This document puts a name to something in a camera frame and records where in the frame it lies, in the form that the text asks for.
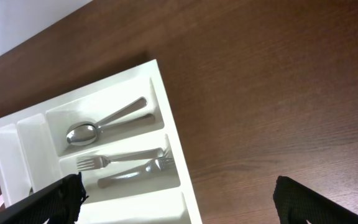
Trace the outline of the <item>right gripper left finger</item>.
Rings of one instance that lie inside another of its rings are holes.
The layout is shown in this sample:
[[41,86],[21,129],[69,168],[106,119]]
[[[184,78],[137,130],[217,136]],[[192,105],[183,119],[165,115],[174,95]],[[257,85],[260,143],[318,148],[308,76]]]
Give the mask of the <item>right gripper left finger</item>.
[[0,224],[74,224],[87,198],[81,172],[69,174],[0,212]]

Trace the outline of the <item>steel fork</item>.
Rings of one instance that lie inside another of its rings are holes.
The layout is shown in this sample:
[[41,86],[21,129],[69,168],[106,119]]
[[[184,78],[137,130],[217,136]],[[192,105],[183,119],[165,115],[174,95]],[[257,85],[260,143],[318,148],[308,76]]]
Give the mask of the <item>steel fork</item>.
[[162,148],[155,148],[146,151],[121,154],[118,156],[94,156],[94,157],[78,160],[76,163],[76,168],[78,171],[103,169],[107,167],[110,163],[114,163],[114,162],[155,159],[158,157],[162,157],[163,155],[164,155],[164,150]]
[[151,159],[141,166],[137,166],[124,172],[98,179],[97,185],[99,188],[103,189],[109,187],[112,184],[127,180],[149,178],[151,175],[159,174],[174,168],[176,168],[174,158],[159,157],[156,159]]

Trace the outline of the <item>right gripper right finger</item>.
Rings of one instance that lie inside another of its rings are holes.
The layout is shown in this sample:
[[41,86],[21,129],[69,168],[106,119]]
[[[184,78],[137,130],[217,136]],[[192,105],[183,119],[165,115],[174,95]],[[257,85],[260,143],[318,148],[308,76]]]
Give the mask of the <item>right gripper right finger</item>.
[[358,214],[286,176],[277,178],[273,201],[281,224],[358,223]]

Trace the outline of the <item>large steel spoon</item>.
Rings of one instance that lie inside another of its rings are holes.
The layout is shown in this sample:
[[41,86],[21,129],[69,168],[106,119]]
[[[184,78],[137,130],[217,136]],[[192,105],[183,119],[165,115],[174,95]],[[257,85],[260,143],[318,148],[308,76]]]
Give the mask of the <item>large steel spoon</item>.
[[96,123],[91,121],[75,123],[68,128],[66,134],[67,143],[73,146],[89,145],[98,140],[102,132],[102,128],[107,126],[107,124],[117,119],[123,118],[124,116],[136,112],[146,106],[147,100],[144,97],[140,97]]
[[132,123],[136,123],[138,121],[144,121],[144,120],[154,120],[155,119],[155,116],[151,113],[148,113],[148,114],[145,114],[141,117],[138,117],[138,118],[135,118],[135,119],[132,119],[132,120],[128,120],[128,121],[124,121],[124,122],[121,122],[121,123],[116,123],[116,124],[110,124],[110,125],[107,125],[107,126],[102,126],[100,128],[101,131],[104,131],[104,130],[107,130],[107,129],[111,129],[111,128],[117,128],[117,127],[122,127],[122,126],[125,126],[125,125],[130,125]]

